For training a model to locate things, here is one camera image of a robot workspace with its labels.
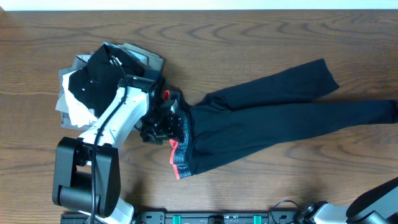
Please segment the black leggings with red waistband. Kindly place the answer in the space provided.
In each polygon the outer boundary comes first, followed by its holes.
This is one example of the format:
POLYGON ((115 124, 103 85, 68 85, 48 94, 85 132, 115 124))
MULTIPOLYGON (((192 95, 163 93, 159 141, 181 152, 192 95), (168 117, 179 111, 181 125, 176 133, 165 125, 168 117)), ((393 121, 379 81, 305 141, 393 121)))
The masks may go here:
POLYGON ((184 139, 172 141, 178 179, 198 175, 267 147, 343 128, 397 122, 396 100, 322 102, 338 89, 320 58, 183 104, 184 139))

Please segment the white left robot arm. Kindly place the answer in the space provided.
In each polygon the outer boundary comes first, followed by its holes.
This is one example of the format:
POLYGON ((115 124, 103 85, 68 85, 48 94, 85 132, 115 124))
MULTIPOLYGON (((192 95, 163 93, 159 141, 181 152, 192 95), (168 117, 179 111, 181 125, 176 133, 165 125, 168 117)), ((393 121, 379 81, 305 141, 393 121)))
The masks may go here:
POLYGON ((183 141, 180 93, 165 80, 128 75, 114 100, 78 138, 64 137, 56 148, 53 203, 69 209, 61 223, 134 223, 135 208, 123 200, 119 150, 133 129, 143 142, 183 141))

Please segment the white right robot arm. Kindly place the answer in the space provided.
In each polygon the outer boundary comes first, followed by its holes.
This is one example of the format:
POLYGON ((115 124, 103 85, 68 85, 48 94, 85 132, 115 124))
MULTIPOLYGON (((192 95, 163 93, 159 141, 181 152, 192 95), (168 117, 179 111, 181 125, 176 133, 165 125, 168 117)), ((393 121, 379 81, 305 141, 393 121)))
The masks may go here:
POLYGON ((351 205, 326 201, 310 205, 299 213, 301 224, 397 224, 397 178, 360 195, 351 205))

